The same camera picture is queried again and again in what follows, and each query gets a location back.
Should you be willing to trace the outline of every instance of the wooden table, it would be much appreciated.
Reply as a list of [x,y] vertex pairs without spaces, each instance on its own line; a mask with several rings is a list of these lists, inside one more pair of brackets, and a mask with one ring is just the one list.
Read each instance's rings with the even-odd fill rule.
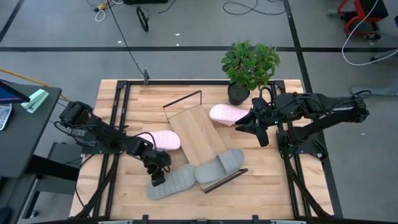
[[[113,107],[117,80],[102,80],[95,105],[95,114],[109,122]],[[300,80],[285,80],[286,92],[303,92]],[[126,129],[128,135],[142,131],[171,130],[167,116],[179,113],[199,104],[199,98],[189,98],[178,103],[178,106],[167,108],[166,114],[162,106],[197,90],[203,92],[202,106],[207,113],[214,105],[228,104],[227,85],[134,85],[130,89],[129,103],[126,112]],[[269,101],[269,95],[263,93]],[[251,98],[258,97],[258,91],[253,91],[240,108],[249,109]],[[118,116],[115,124],[119,124],[121,105],[124,99],[122,90]],[[212,121],[227,149],[242,149],[245,155],[243,168],[249,172],[232,180],[224,186],[204,194],[199,184],[171,197],[160,200],[149,200],[146,197],[147,175],[141,161],[127,154],[122,154],[119,160],[118,174],[113,197],[111,219],[141,219],[149,215],[151,220],[196,220],[196,219],[240,219],[248,220],[252,215],[260,219],[293,218],[287,185],[284,162],[280,158],[275,132],[277,127],[267,131],[270,144],[260,147],[256,136],[235,131],[233,127]],[[310,122],[301,119],[294,122],[295,126],[303,126]],[[181,149],[170,152],[172,157],[171,170],[188,161]],[[102,155],[95,155],[80,171],[77,191],[86,203],[98,185]],[[328,213],[333,213],[328,187],[321,162],[311,155],[300,155],[302,170],[308,190],[317,202]],[[296,188],[300,214],[303,215],[303,205],[300,191]],[[106,197],[101,201],[100,215],[104,213]],[[75,196],[70,215],[81,210],[81,205]]]

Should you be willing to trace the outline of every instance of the green leaves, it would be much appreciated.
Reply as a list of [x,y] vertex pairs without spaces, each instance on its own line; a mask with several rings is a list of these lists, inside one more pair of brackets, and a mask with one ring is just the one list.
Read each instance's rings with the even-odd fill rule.
[[275,74],[275,67],[280,64],[275,47],[264,44],[252,47],[248,40],[232,44],[225,56],[221,60],[222,70],[227,73],[230,82],[248,90],[266,85]]

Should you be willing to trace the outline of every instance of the black plant pot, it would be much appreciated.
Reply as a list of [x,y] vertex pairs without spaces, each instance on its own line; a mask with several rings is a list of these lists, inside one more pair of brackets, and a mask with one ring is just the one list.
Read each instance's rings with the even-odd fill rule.
[[240,87],[238,85],[233,84],[229,84],[228,87],[228,99],[229,102],[234,105],[234,106],[238,106],[240,104],[243,103],[243,101],[245,101],[250,95],[250,91]]

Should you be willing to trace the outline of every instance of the slide sandal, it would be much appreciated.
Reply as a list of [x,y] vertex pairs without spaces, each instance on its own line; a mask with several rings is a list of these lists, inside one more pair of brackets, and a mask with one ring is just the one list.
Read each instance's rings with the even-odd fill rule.
[[243,118],[249,113],[247,110],[235,108],[230,105],[216,105],[210,110],[210,119],[231,126],[237,120]]
[[149,182],[147,197],[158,200],[190,188],[195,182],[196,166],[187,164],[165,175],[165,182],[156,187]]
[[243,163],[244,154],[242,150],[231,149],[198,167],[195,170],[195,178],[200,184],[207,184],[237,172]]
[[[181,147],[181,141],[177,134],[172,131],[148,131],[154,136],[158,151],[177,150]],[[149,134],[140,134],[139,137],[153,143]]]

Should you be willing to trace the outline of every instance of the concrete floor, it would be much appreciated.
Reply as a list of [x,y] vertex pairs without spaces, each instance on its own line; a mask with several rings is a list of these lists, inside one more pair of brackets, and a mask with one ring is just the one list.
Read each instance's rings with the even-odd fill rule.
[[[98,4],[100,0],[89,0]],[[349,47],[398,47],[398,2],[384,0],[390,16],[379,23],[383,38],[370,42],[355,37]],[[113,7],[116,19],[132,47],[223,46],[251,40],[277,47],[294,47],[285,14],[265,16],[251,12],[233,16],[222,10],[222,0],[177,0],[145,5],[150,10],[150,31],[145,33],[133,6]],[[341,47],[346,40],[343,22],[326,16],[340,0],[289,0],[302,47]],[[0,0],[0,27],[14,10],[17,0]],[[229,7],[232,11],[243,11]],[[259,1],[259,10],[280,12],[281,2]],[[123,47],[111,12],[97,23],[84,0],[25,0],[0,42],[2,47]],[[274,78],[302,79],[295,52],[279,52],[281,65]],[[133,52],[151,78],[225,78],[220,60],[223,51]],[[367,62],[372,53],[349,53],[354,62]],[[341,54],[304,52],[314,92],[327,96],[349,95],[352,86],[382,87],[398,82],[398,60],[354,67]],[[101,79],[140,78],[127,52],[2,52],[0,67],[63,89],[72,100],[94,105]],[[1,79],[27,83],[0,73]],[[345,218],[398,221],[398,98],[372,96],[366,100],[371,115],[361,124],[339,124],[325,131],[336,187]],[[52,120],[57,120],[57,107]],[[36,150],[46,156],[53,142],[73,140],[48,125]],[[41,194],[35,209],[40,216],[21,223],[65,219],[71,195]]]

